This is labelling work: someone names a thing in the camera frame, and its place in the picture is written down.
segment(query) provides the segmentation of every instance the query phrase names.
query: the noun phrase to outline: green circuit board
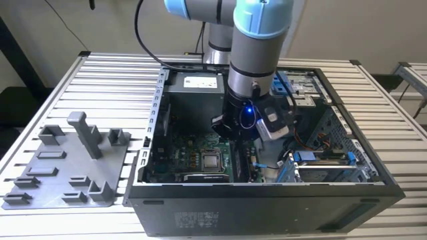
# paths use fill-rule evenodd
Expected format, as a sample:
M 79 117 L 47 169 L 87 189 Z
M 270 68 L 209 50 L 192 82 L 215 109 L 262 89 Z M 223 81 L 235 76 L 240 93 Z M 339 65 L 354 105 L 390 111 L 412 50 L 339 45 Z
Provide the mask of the green circuit board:
M 262 171 L 252 166 L 258 160 L 254 143 L 246 145 L 250 167 L 248 182 L 262 183 Z M 155 162 L 152 183 L 181 183 L 185 175 L 228 175 L 234 183 L 234 166 L 229 141 L 215 134 L 172 135 L 168 159 Z
M 205 167 L 204 159 L 213 159 Z M 172 135 L 172 148 L 165 163 L 156 164 L 155 173 L 175 174 L 175 181 L 188 174 L 224 174 L 234 182 L 229 142 L 215 134 Z

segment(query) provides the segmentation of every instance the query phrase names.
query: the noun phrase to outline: metal slotted table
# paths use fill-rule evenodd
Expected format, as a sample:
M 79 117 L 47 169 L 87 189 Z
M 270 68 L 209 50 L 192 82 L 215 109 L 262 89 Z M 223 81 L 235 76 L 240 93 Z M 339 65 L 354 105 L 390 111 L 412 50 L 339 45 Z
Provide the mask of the metal slotted table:
M 427 99 L 427 63 L 399 62 L 394 71 Z
M 160 58 L 168 62 L 200 62 L 197 56 L 163 55 Z M 427 239 L 427 133 L 360 65 L 342 60 L 282 59 L 279 66 L 322 69 L 406 198 L 348 234 L 203 239 Z M 67 116 L 72 111 L 84 111 L 87 123 L 97 125 L 100 132 L 123 128 L 132 134 L 115 203 L 99 208 L 0 208 L 0 237 L 13 240 L 148 239 L 133 209 L 123 207 L 121 202 L 131 163 L 143 146 L 159 70 L 160 65 L 147 55 L 92 53 L 76 59 L 0 161 L 0 197 L 11 191 L 13 179 L 40 145 L 41 126 L 59 125 L 64 132 L 72 132 Z

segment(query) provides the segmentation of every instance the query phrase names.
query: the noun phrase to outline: white wall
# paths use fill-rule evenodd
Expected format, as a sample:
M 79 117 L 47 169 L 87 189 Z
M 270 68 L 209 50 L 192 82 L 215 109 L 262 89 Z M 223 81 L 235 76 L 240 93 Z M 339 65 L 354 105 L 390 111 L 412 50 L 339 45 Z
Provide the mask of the white wall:
M 24 83 L 15 72 L 7 57 L 0 51 L 0 93 L 7 87 L 21 87 Z
M 136 0 L 96 0 L 95 11 L 88 0 L 49 3 L 91 51 L 143 53 L 133 33 Z M 0 15 L 40 78 L 55 86 L 83 46 L 43 0 L 0 0 Z M 163 0 L 144 1 L 140 30 L 153 52 L 193 50 L 200 25 L 168 14 Z
M 307 0 L 287 56 L 358 59 L 384 74 L 427 62 L 426 10 L 427 0 Z

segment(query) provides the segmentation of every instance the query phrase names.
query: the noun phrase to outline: open computer tower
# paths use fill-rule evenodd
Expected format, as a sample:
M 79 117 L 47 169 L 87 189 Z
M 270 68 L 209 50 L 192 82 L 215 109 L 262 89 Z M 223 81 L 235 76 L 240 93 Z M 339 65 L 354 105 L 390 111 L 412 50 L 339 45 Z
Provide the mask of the open computer tower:
M 228 66 L 179 66 L 159 73 L 123 202 L 148 236 L 346 233 L 404 197 L 320 69 L 279 68 L 272 81 L 284 110 L 279 79 L 295 97 L 295 131 L 236 144 L 211 129 Z

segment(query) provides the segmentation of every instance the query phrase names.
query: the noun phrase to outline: light blue joint cap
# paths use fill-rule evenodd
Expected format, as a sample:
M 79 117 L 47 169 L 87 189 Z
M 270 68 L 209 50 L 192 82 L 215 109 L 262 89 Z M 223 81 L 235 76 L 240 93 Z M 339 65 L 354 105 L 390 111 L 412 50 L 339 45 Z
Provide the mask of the light blue joint cap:
M 185 0 L 164 0 L 164 6 L 171 14 L 189 19 L 187 13 Z
M 238 0 L 234 25 L 254 39 L 272 39 L 292 22 L 294 0 Z

